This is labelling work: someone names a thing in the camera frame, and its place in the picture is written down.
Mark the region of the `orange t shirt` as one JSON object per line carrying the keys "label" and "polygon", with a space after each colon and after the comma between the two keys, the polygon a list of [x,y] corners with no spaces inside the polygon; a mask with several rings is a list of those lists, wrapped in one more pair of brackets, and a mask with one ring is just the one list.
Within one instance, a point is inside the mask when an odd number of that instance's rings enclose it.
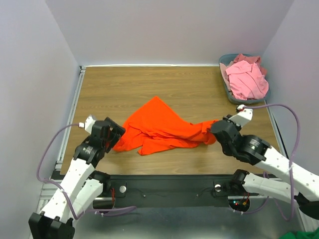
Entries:
{"label": "orange t shirt", "polygon": [[150,155],[175,148],[196,148],[201,144],[216,142],[210,132],[209,120],[190,123],[183,120],[164,101],[155,96],[123,124],[124,135],[113,147],[116,152],[131,151],[138,148],[141,156]]}

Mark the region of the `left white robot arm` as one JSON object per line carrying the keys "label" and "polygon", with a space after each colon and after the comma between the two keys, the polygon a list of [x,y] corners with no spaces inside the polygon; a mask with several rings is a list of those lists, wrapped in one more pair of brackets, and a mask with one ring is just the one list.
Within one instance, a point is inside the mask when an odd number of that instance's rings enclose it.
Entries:
{"label": "left white robot arm", "polygon": [[37,175],[38,181],[57,189],[40,213],[33,213],[28,220],[34,239],[73,238],[75,222],[97,196],[110,193],[111,184],[106,181],[109,175],[96,171],[96,166],[121,139],[125,129],[110,118],[96,120],[93,116],[74,126],[84,129],[88,136],[76,147],[62,182]]}

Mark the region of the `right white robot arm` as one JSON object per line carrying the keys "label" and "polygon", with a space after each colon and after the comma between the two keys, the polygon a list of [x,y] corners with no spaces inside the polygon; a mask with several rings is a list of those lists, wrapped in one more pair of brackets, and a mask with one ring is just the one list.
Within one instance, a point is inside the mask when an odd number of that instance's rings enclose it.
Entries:
{"label": "right white robot arm", "polygon": [[278,180],[237,170],[229,182],[234,194],[242,192],[267,195],[287,203],[297,202],[305,215],[319,218],[319,177],[291,163],[268,142],[255,135],[241,135],[241,128],[252,120],[251,110],[227,116],[211,125],[211,133],[227,156],[275,175]]}

